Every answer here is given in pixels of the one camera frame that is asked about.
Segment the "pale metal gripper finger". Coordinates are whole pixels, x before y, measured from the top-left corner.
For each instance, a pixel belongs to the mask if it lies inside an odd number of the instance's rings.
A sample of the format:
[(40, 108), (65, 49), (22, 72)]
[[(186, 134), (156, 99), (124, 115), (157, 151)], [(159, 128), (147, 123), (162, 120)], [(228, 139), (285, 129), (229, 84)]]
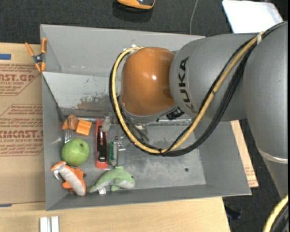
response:
[(116, 166), (122, 166), (125, 164), (126, 148), (122, 142), (116, 142)]
[(105, 119), (102, 122), (102, 131), (103, 132), (108, 132), (110, 129), (111, 125), (111, 119), (109, 116), (106, 116)]

